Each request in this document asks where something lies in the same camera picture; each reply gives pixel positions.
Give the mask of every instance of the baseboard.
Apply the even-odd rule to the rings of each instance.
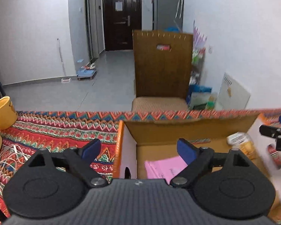
[[[71,80],[77,80],[77,75],[47,78],[47,79],[28,80],[28,81],[24,81],[24,82],[12,83],[12,84],[7,84],[7,85],[3,85],[3,86],[5,86],[5,87],[6,86],[26,86],[26,85],[31,85],[31,84],[61,82],[62,79],[68,79],[68,78],[71,78]]]

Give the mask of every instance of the chair backrest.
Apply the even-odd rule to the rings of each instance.
[[[193,35],[133,31],[136,97],[185,99],[191,75]]]

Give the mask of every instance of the gray ribbed surface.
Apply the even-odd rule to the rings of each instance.
[[[69,213],[47,220],[12,216],[4,225],[273,225],[266,217],[231,221],[210,215],[198,207],[184,189],[164,180],[114,179],[105,188],[92,189]]]

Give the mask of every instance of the snack package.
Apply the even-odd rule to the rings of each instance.
[[[228,136],[227,142],[233,148],[239,148],[250,160],[257,158],[254,143],[248,134],[237,132]]]

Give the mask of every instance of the pink package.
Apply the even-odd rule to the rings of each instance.
[[[159,161],[145,161],[148,179],[165,179],[169,184],[171,179],[187,167],[180,157],[172,157]]]

